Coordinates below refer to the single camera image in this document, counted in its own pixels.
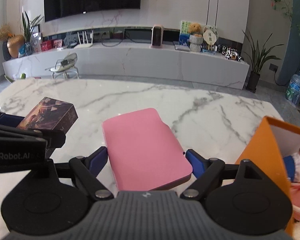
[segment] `pink box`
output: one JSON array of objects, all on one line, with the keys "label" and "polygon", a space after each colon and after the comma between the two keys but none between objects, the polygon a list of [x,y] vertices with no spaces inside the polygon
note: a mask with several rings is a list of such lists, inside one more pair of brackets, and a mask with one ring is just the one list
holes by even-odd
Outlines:
[{"label": "pink box", "polygon": [[110,118],[102,128],[118,190],[171,189],[190,179],[192,166],[155,109]]}]

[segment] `white marble table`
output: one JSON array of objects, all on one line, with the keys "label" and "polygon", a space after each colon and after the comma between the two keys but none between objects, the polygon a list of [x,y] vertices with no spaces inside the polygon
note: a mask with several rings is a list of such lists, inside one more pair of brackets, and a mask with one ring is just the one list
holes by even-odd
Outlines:
[{"label": "white marble table", "polygon": [[[55,163],[88,156],[105,145],[101,123],[113,116],[148,107],[157,109],[184,150],[192,148],[205,158],[234,163],[263,116],[281,119],[264,101],[181,87],[106,80],[19,80],[0,94],[0,107],[25,116],[43,97],[74,104],[79,119],[67,133],[65,145],[55,150]],[[0,205],[27,171],[0,174]],[[117,193],[109,162],[98,179]],[[191,180],[175,190],[181,193]],[[0,214],[0,239],[8,233]]]}]

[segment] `potted plant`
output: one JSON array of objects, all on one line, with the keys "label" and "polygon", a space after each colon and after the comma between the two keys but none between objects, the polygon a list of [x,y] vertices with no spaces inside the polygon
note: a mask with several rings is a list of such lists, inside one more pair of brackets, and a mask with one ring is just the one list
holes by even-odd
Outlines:
[{"label": "potted plant", "polygon": [[33,29],[39,24],[39,22],[43,19],[43,17],[39,15],[36,18],[34,18],[33,21],[30,22],[26,12],[25,15],[26,15],[26,19],[22,13],[22,24],[23,24],[23,32],[26,40],[26,55],[29,56],[33,53],[33,47],[30,43]]},{"label": "potted plant", "polygon": [[247,40],[250,43],[251,46],[251,55],[244,52],[245,54],[247,54],[251,60],[251,64],[252,64],[252,71],[250,73],[250,77],[249,77],[249,81],[247,84],[247,90],[255,93],[256,92],[256,86],[258,84],[259,78],[260,78],[260,71],[264,65],[264,63],[266,63],[268,60],[271,59],[275,59],[275,60],[280,60],[280,58],[271,55],[268,56],[268,54],[271,52],[271,50],[277,46],[282,46],[283,44],[278,44],[275,46],[272,46],[271,48],[269,48],[268,50],[266,50],[265,45],[267,43],[267,41],[270,39],[270,37],[272,36],[272,33],[270,34],[270,36],[268,37],[268,39],[266,40],[265,44],[263,44],[262,48],[259,48],[259,41],[257,40],[257,44],[255,45],[253,38],[251,36],[251,33],[248,31],[248,33],[244,33],[244,36],[247,38]]},{"label": "potted plant", "polygon": [[11,59],[11,55],[8,51],[7,42],[8,39],[12,38],[14,35],[12,34],[11,27],[9,24],[3,24],[0,27],[0,41],[2,41],[2,52],[4,60]]}]

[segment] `electrical socket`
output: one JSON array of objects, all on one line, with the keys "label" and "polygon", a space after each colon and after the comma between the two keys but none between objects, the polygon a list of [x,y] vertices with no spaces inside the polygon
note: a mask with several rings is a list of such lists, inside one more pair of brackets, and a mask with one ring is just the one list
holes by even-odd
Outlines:
[{"label": "electrical socket", "polygon": [[101,41],[101,35],[103,40],[107,40],[110,38],[110,31],[104,31],[104,32],[94,32],[93,33],[93,40],[94,41]]},{"label": "electrical socket", "polygon": [[273,72],[277,72],[278,66],[276,66],[274,64],[270,64],[269,69],[272,70]]}]

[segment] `marble wall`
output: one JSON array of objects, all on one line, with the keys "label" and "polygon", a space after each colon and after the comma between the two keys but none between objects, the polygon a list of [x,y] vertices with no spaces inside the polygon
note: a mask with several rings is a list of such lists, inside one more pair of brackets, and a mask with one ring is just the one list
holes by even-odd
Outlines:
[{"label": "marble wall", "polygon": [[[217,26],[220,36],[243,42],[249,0],[141,0],[141,9],[109,10],[69,16],[42,23],[44,36],[77,29],[109,26],[153,26],[179,29],[181,20]],[[20,16],[44,15],[43,0],[7,0],[7,20],[20,33]]]}]

